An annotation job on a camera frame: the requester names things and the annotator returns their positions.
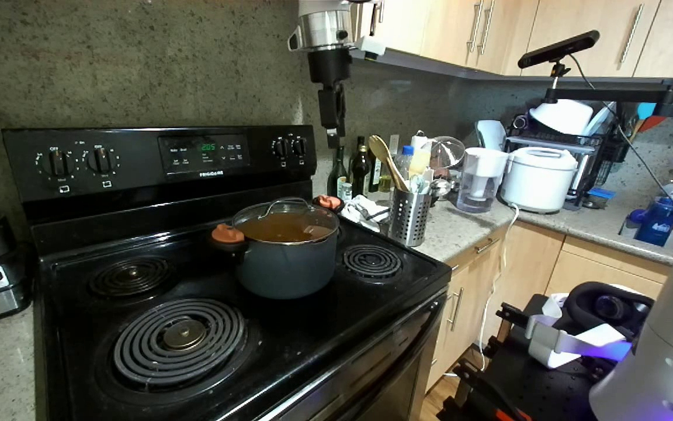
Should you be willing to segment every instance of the black electric stove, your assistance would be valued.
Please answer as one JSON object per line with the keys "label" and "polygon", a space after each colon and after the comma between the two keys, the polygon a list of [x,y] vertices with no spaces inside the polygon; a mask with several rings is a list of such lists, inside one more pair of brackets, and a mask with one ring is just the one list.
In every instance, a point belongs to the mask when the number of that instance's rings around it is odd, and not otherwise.
{"label": "black electric stove", "polygon": [[[45,417],[417,410],[447,265],[341,220],[331,281],[264,299],[211,245],[211,227],[248,203],[310,196],[310,127],[8,130],[5,148],[39,252]],[[407,402],[386,399],[394,383]]]}

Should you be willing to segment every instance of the oven handle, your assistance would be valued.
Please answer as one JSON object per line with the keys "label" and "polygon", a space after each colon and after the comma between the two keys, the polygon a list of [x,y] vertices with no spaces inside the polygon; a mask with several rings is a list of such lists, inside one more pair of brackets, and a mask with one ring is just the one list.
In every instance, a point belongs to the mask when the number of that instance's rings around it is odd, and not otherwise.
{"label": "oven handle", "polygon": [[[417,358],[423,350],[427,338],[437,331],[440,315],[441,315],[441,305],[445,305],[445,292],[440,292],[440,294],[431,298],[427,302],[414,307],[402,321],[397,321],[390,327],[386,327],[386,334],[380,334],[380,336],[371,338],[369,343],[361,347],[357,352],[345,355],[344,359],[338,359],[336,364],[324,369],[307,389],[298,391],[285,402],[281,402],[279,407],[273,407],[271,412],[267,412],[267,413],[262,413],[258,419],[259,421],[287,419],[287,417],[292,417],[292,410],[298,412],[298,407],[310,407],[310,402],[307,402],[307,399],[313,397],[313,396],[334,396],[334,397],[323,402],[320,410],[315,410],[315,413],[309,417],[310,421],[334,419],[338,412],[344,412],[344,407],[345,407],[345,412],[357,413],[356,410],[361,405],[369,402],[369,397],[373,397],[379,392],[383,381],[390,381],[412,358]],[[425,321],[420,321],[420,326],[417,329],[417,336],[405,347],[405,350],[399,350],[397,355],[390,355],[393,359],[387,362],[387,368],[383,368],[373,378],[369,378],[369,383],[364,389],[356,386],[356,381],[361,381],[361,378],[351,378],[352,381],[351,383],[352,392],[348,392],[348,396],[341,396],[338,391],[324,391],[324,389],[329,389],[329,381],[334,383],[334,381],[338,381],[338,377],[348,377],[344,372],[344,368],[352,368],[351,362],[361,362],[361,358],[368,358],[368,352],[379,348],[386,338],[394,338],[393,334],[405,329],[407,326],[412,326],[417,319],[425,319]]]}

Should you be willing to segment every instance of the granite countertop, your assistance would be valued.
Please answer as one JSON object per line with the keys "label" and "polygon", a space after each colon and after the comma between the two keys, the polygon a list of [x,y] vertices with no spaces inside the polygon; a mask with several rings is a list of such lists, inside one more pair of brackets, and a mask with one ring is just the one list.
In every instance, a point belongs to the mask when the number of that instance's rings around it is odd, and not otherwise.
{"label": "granite countertop", "polygon": [[[632,207],[611,203],[606,210],[562,210],[557,216],[516,216],[503,203],[488,213],[463,216],[449,202],[431,210],[425,240],[417,248],[434,259],[449,262],[494,230],[515,223],[543,225],[563,233],[606,243],[647,259],[673,262],[673,233],[663,248],[616,233]],[[35,419],[35,359],[33,359],[33,307],[0,319],[0,419]]]}

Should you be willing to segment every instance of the gray pot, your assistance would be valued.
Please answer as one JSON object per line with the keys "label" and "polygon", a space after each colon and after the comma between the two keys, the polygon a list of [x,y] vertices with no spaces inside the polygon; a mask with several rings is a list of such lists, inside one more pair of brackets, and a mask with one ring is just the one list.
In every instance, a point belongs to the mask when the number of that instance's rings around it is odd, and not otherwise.
{"label": "gray pot", "polygon": [[[331,281],[336,216],[289,196],[236,213],[233,227],[248,238],[236,267],[236,279],[245,290],[269,299],[298,299]],[[299,232],[292,227],[307,227],[309,236],[289,236],[287,232]]]}

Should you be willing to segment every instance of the blue object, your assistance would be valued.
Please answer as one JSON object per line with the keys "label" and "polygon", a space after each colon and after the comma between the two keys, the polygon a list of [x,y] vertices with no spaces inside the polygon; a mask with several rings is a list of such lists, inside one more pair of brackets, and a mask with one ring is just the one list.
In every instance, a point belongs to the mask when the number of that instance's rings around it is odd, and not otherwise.
{"label": "blue object", "polygon": [[673,199],[656,196],[647,207],[635,238],[655,245],[663,245],[673,230]]}

